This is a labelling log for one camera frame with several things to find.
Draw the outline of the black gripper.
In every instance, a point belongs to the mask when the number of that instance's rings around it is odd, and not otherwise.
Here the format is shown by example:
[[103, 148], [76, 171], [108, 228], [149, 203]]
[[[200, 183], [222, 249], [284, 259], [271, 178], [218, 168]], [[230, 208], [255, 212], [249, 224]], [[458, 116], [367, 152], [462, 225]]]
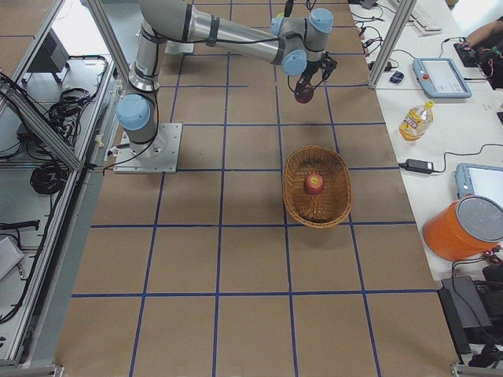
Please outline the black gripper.
[[323, 60], [307, 61], [307, 67], [296, 83], [295, 94], [305, 94], [309, 90], [311, 79], [321, 71], [321, 81], [324, 81], [324, 63]]

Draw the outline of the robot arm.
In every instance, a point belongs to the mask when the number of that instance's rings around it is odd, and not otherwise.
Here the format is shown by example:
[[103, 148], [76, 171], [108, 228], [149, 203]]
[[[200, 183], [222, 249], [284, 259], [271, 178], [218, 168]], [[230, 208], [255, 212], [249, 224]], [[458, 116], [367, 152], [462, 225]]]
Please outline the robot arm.
[[167, 144], [154, 114], [160, 67], [169, 42], [203, 44], [277, 65], [287, 76], [297, 77], [292, 91], [301, 104], [313, 98], [317, 88], [311, 82], [313, 76], [320, 73], [326, 81], [337, 66], [326, 50], [333, 25], [327, 9], [292, 17], [288, 2], [265, 32], [205, 13], [185, 1], [141, 1], [139, 7], [143, 21], [138, 50], [128, 72], [127, 93], [116, 107], [135, 159], [157, 156]]
[[[316, 5], [316, 0], [306, 0], [305, 1], [305, 7], [307, 10], [311, 11], [314, 6]], [[290, 17], [294, 8], [294, 0], [287, 0], [285, 2], [285, 7], [284, 7], [284, 12], [283, 12], [283, 17]]]

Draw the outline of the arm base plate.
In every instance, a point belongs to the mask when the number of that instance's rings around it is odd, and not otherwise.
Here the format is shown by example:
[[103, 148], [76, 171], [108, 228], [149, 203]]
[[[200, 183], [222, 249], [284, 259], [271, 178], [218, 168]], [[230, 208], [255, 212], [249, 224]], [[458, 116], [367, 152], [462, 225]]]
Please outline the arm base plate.
[[193, 54], [194, 46], [194, 43], [182, 43], [168, 40], [165, 53], [167, 55]]
[[161, 123], [155, 141], [138, 156], [144, 148], [131, 144], [123, 131], [121, 141], [128, 146], [116, 153], [116, 164], [112, 168], [117, 174], [175, 173], [181, 139], [181, 123]]

